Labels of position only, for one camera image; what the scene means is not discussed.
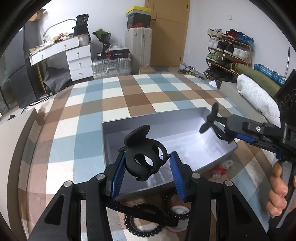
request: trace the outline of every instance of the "blue plaid cloth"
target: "blue plaid cloth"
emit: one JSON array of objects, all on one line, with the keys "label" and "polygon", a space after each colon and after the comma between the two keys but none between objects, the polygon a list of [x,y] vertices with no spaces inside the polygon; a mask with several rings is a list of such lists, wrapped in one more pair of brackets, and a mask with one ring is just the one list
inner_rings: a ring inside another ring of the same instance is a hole
[{"label": "blue plaid cloth", "polygon": [[283,76],[262,64],[254,64],[254,70],[265,74],[268,78],[271,78],[279,86],[282,86],[286,82],[286,79]]}]

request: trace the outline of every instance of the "white desk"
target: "white desk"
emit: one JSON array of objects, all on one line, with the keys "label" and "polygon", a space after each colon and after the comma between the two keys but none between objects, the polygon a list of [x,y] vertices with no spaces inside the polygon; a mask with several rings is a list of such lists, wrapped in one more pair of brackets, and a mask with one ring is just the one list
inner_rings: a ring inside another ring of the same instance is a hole
[{"label": "white desk", "polygon": [[53,55],[66,51],[72,81],[91,77],[92,61],[88,34],[72,37],[58,42],[30,57],[31,65],[35,65]]}]

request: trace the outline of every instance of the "human hand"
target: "human hand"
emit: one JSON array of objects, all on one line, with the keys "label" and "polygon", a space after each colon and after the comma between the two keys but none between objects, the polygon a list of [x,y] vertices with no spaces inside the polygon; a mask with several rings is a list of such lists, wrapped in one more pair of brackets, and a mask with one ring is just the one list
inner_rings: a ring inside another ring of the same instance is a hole
[{"label": "human hand", "polygon": [[[284,181],[280,178],[283,169],[281,165],[277,162],[273,169],[273,174],[270,177],[271,187],[269,191],[269,200],[266,203],[266,208],[273,216],[280,216],[282,214],[283,209],[287,206],[287,201],[285,200],[285,196],[288,193],[288,186],[284,183]],[[294,187],[296,187],[296,176],[294,176]],[[296,200],[294,201],[290,212],[296,208]]]}]

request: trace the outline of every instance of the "suitcase handle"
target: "suitcase handle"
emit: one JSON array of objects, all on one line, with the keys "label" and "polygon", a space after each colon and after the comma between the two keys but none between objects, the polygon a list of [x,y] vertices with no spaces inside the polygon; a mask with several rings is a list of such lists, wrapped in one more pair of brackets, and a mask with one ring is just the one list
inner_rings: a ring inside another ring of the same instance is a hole
[{"label": "suitcase handle", "polygon": [[109,70],[116,70],[118,72],[118,69],[116,67],[110,67],[106,70],[106,74],[108,74]]},{"label": "suitcase handle", "polygon": [[118,62],[119,62],[119,59],[105,60],[105,61],[104,61],[105,64],[118,63]]}]

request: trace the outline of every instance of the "white wall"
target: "white wall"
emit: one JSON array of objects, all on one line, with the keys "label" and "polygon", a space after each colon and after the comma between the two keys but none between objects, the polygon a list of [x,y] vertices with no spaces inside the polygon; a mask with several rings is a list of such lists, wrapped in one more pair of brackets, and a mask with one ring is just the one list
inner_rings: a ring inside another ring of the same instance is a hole
[{"label": "white wall", "polygon": [[[102,51],[102,43],[92,35],[100,28],[111,32],[110,43],[119,39],[125,45],[127,25],[126,11],[132,6],[144,6],[144,0],[52,0],[43,8],[47,11],[39,21],[40,38],[50,26],[81,14],[89,14],[88,29],[94,43],[94,52]],[[56,68],[68,68],[66,54],[61,53],[48,59],[48,65]]]},{"label": "white wall", "polygon": [[288,48],[291,48],[288,75],[296,68],[296,53],[284,34],[249,0],[191,0],[189,25],[183,62],[203,73],[209,36],[208,28],[233,28],[252,37],[255,43],[253,64],[263,64],[284,75]]}]

